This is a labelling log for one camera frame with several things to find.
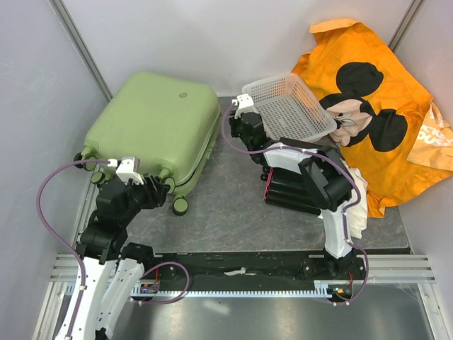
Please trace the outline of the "green hard-shell suitcase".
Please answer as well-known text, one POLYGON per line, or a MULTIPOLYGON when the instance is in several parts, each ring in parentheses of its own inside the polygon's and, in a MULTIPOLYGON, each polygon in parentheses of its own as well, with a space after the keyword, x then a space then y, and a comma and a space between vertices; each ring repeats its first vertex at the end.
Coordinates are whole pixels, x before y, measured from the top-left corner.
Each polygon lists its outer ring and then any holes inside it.
POLYGON ((74 160, 138 158, 138 173, 169 185, 173 212, 182 216, 219 134, 219 120, 219 99, 210 86, 137 72, 96 119, 74 160))

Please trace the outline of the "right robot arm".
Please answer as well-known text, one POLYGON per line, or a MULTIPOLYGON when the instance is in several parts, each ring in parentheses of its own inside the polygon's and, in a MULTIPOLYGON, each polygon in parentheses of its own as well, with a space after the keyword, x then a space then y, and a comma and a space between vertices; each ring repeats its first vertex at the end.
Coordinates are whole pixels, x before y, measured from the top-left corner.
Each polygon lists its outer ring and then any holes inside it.
POLYGON ((254 112, 226 112, 222 126, 242 141, 242 152, 263 168, 267 183, 265 198, 282 198, 291 206, 309 201, 323 219, 324 270, 334 279, 360 270, 357 247, 350 237, 348 210, 361 194, 346 165, 332 147, 281 137, 274 140, 265 131, 261 116, 254 112))

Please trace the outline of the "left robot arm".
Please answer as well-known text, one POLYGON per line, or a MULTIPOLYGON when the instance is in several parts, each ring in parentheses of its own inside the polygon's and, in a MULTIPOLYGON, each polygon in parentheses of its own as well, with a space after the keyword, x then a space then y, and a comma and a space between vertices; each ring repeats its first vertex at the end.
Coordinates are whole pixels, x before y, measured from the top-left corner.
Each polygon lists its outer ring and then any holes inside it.
POLYGON ((150 246, 127 243, 127 226, 141 210, 161 207, 172 186, 147 175, 142 184, 112 179, 101 185, 96 208, 76 245, 85 268, 57 339, 111 339, 118 317, 140 278, 155 271, 150 246))

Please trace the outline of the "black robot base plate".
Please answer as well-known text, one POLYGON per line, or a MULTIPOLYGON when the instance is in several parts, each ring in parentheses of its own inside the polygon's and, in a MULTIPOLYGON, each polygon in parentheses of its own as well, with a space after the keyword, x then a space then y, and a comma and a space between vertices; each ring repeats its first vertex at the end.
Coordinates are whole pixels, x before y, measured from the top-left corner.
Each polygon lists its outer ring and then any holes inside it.
POLYGON ((157 278, 164 290, 306 290, 315 281, 356 283, 367 273, 356 251, 345 260, 325 251, 164 253, 148 259, 145 269, 158 264, 158 273, 145 278, 157 278))

